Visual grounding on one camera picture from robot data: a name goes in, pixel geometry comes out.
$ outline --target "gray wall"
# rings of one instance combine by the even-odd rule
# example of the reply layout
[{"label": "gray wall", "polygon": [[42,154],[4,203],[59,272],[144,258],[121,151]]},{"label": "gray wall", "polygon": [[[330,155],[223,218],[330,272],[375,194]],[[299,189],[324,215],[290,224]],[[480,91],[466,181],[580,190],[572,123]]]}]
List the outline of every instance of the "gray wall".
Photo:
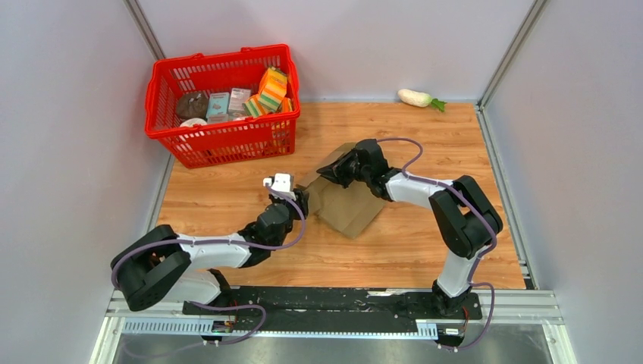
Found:
[{"label": "gray wall", "polygon": [[168,57],[284,42],[303,99],[477,99],[532,0],[139,0]]},{"label": "gray wall", "polygon": [[87,362],[167,160],[143,133],[153,59],[118,0],[0,8],[0,362]]},{"label": "gray wall", "polygon": [[580,363],[640,362],[643,3],[552,1],[488,109]]}]

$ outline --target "metal base plate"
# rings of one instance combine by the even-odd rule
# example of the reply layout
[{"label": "metal base plate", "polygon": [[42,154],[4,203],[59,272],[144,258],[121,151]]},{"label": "metal base plate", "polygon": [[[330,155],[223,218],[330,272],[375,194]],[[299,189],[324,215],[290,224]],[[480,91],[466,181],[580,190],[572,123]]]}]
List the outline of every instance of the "metal base plate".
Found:
[{"label": "metal base plate", "polygon": [[[213,306],[258,303],[268,312],[263,325],[268,331],[415,333],[416,319],[465,319],[463,310],[449,317],[434,311],[431,295],[432,292],[391,293],[359,288],[243,286],[222,293]],[[476,293],[467,296],[464,306],[470,320],[482,318]],[[185,303],[183,314],[218,313]],[[236,330],[250,330],[259,321],[257,310],[237,314]]]}]

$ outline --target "cardboard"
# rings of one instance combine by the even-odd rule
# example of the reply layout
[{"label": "cardboard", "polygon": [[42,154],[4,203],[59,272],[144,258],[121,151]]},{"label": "cardboard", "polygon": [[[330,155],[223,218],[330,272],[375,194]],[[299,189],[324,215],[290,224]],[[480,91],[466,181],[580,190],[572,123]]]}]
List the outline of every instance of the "cardboard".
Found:
[{"label": "cardboard", "polygon": [[297,186],[309,193],[309,213],[351,239],[356,238],[384,208],[363,182],[353,182],[344,189],[319,176],[319,168],[329,165],[349,152],[355,143],[344,143],[319,162],[312,172],[299,180]]}]

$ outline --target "white plastic part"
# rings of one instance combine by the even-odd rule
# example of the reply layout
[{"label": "white plastic part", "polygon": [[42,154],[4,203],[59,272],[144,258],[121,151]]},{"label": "white plastic part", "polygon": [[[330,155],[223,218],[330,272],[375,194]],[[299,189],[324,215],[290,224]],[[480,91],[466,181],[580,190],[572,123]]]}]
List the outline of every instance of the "white plastic part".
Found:
[{"label": "white plastic part", "polygon": [[295,193],[293,192],[294,179],[291,174],[288,173],[275,173],[273,177],[267,177],[263,179],[263,185],[272,188],[277,192],[281,192],[295,198]]},{"label": "white plastic part", "polygon": [[[453,183],[453,180],[439,181],[449,185]],[[431,209],[431,204],[428,201],[429,196],[444,190],[444,187],[439,187],[429,182],[410,180],[400,172],[391,177],[386,183],[386,190],[388,196],[390,196],[393,201],[408,202],[426,209]]]},{"label": "white plastic part", "polygon": [[[190,235],[185,234],[178,235],[178,239],[192,240],[193,242],[201,240],[227,240],[228,242],[246,241],[237,233],[224,237],[191,237]],[[187,268],[188,270],[217,267],[238,268],[250,257],[250,249],[248,246],[237,245],[235,243],[203,245],[183,244],[181,245],[181,248],[190,254],[190,259],[192,260],[192,264]]]},{"label": "white plastic part", "polygon": [[444,262],[444,267],[438,277],[438,286],[440,286],[442,291],[449,297],[459,296],[469,288],[467,278],[469,277],[469,272],[474,262],[475,257],[473,259],[466,259],[457,256],[449,250],[447,253],[447,261]]},{"label": "white plastic part", "polygon": [[219,283],[210,272],[186,271],[163,297],[163,301],[196,301],[208,304],[217,298],[220,292]]}]

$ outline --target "wood grain surface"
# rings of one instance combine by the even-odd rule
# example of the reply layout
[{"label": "wood grain surface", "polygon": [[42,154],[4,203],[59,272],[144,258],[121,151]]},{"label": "wood grain surface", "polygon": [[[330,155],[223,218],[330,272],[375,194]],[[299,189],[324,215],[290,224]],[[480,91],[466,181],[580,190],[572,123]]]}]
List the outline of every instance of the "wood grain surface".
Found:
[{"label": "wood grain surface", "polygon": [[[497,248],[486,255],[475,281],[497,288],[525,288],[494,182],[487,150],[471,104],[447,104],[440,113],[401,103],[305,103],[292,155],[186,169],[174,164],[158,223],[190,235],[226,235],[255,221],[269,204],[262,179],[275,172],[303,177],[341,143],[367,138],[410,137],[425,154],[410,168],[426,177],[473,176],[504,221]],[[402,167],[417,148],[382,143],[389,164]],[[222,268],[232,285],[318,287],[430,287],[447,253],[433,214],[406,203],[389,203],[351,240],[315,216],[304,238],[245,269]],[[300,223],[286,242],[298,232]]]}]

